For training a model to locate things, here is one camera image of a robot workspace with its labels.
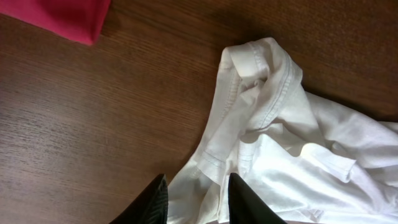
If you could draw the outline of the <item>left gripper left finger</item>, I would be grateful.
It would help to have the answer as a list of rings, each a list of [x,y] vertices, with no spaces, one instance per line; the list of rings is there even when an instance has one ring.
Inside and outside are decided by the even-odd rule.
[[[169,196],[165,174],[159,174],[109,224],[166,224]]]

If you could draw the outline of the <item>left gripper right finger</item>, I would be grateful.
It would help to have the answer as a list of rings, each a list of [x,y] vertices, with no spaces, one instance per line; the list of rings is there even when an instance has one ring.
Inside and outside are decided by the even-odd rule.
[[[230,224],[287,224],[237,173],[229,175],[228,206]]]

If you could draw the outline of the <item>white printed t-shirt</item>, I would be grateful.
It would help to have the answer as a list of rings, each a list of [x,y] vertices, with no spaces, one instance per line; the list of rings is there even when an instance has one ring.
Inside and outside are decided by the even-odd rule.
[[[397,124],[306,92],[272,38],[223,50],[202,139],[169,185],[169,223],[227,223],[239,174],[282,219],[397,222]]]

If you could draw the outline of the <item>folded red t-shirt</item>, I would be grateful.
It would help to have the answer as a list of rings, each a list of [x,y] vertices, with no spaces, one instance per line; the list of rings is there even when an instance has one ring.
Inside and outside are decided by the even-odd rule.
[[[93,45],[110,4],[111,0],[1,0],[1,13],[68,40]]]

